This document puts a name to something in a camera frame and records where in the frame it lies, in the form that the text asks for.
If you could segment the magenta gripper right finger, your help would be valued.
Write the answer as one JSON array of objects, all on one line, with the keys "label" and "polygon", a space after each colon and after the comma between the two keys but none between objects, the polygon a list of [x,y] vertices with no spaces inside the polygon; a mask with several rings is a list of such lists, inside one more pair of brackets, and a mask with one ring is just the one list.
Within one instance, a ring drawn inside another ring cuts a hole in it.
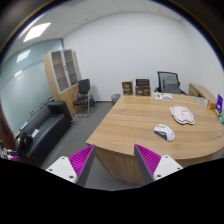
[{"label": "magenta gripper right finger", "polygon": [[145,185],[182,169],[182,166],[169,155],[160,156],[138,144],[134,145],[134,155]]}]

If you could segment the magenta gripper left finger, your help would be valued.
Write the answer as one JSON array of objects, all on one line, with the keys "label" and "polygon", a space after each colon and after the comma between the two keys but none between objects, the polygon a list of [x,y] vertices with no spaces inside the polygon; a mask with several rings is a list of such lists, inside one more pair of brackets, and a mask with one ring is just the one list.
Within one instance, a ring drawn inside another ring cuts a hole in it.
[{"label": "magenta gripper left finger", "polygon": [[47,171],[65,180],[84,187],[95,157],[95,146],[90,145],[85,149],[66,157],[61,156]]}]

